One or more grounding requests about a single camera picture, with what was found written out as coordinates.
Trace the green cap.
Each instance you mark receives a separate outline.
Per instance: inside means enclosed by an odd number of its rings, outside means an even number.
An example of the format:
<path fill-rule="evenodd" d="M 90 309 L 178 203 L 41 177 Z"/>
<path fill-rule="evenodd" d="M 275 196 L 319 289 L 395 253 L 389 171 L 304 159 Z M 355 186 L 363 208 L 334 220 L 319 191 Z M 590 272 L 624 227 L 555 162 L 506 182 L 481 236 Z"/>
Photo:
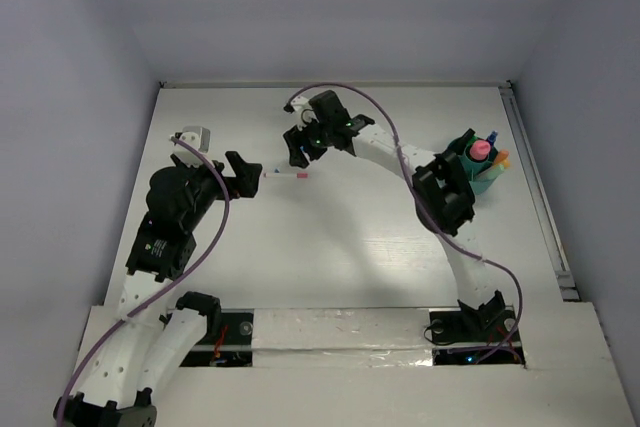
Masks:
<path fill-rule="evenodd" d="M 493 181 L 497 177 L 499 177 L 505 168 L 502 164 L 496 165 L 488 170 L 486 170 L 482 176 L 478 177 L 481 181 Z"/>

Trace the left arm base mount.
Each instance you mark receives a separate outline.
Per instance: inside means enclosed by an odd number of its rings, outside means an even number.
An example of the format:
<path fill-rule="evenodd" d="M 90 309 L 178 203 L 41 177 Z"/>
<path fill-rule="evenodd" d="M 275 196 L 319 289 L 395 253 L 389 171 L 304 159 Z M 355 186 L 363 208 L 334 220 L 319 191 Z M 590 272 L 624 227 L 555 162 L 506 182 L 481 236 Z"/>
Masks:
<path fill-rule="evenodd" d="M 253 310 L 222 309 L 217 297 L 188 291 L 159 320 L 165 325 L 165 329 L 176 327 L 178 313 L 187 310 L 194 311 L 197 317 L 204 319 L 205 333 L 190 348 L 180 364 L 181 367 L 252 366 Z"/>

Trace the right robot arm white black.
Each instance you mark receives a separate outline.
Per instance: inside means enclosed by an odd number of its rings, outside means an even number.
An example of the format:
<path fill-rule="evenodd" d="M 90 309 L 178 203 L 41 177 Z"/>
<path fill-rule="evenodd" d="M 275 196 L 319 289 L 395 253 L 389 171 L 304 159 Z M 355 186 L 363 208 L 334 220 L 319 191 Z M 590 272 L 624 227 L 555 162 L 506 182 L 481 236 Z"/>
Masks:
<path fill-rule="evenodd" d="M 366 116 L 352 116 L 338 95 L 326 90 L 291 98 L 283 110 L 295 124 L 283 134 L 289 165 L 305 169 L 329 149 L 372 162 L 406 181 L 422 225 L 440 241 L 454 275 L 465 340 L 489 338 L 505 311 L 472 229 L 475 194 L 457 153 L 433 153 L 403 144 Z"/>

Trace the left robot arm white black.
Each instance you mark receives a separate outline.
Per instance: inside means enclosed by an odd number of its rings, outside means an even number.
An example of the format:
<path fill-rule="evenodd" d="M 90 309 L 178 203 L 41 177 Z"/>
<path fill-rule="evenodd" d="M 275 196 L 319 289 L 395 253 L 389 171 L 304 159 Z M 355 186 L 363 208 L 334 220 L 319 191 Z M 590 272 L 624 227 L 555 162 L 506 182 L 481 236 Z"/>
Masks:
<path fill-rule="evenodd" d="M 258 192 L 262 166 L 238 152 L 225 154 L 233 173 L 193 148 L 173 153 L 150 178 L 147 211 L 125 263 L 113 325 L 89 349 L 59 398 L 59 426 L 152 426 L 154 404 L 189 351 L 220 335 L 217 297 L 171 292 L 203 263 L 191 257 L 194 230 L 211 205 Z"/>

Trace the orange highlighter cap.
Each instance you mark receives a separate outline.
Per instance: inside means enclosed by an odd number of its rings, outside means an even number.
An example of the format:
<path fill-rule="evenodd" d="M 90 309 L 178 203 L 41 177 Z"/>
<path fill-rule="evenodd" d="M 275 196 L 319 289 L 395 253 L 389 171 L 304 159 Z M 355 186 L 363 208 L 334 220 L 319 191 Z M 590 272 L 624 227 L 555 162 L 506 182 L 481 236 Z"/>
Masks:
<path fill-rule="evenodd" d="M 509 156 L 509 152 L 507 150 L 500 150 L 495 158 L 496 162 L 500 162 L 506 159 Z"/>

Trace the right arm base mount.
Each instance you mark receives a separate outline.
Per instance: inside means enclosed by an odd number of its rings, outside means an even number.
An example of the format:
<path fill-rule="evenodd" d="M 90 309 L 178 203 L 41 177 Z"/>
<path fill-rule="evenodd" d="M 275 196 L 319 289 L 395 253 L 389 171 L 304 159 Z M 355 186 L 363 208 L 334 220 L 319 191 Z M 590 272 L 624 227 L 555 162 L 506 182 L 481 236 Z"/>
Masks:
<path fill-rule="evenodd" d="M 515 312 L 496 291 L 487 304 L 473 309 L 462 302 L 453 310 L 429 313 L 424 339 L 433 346 L 436 366 L 525 365 Z"/>

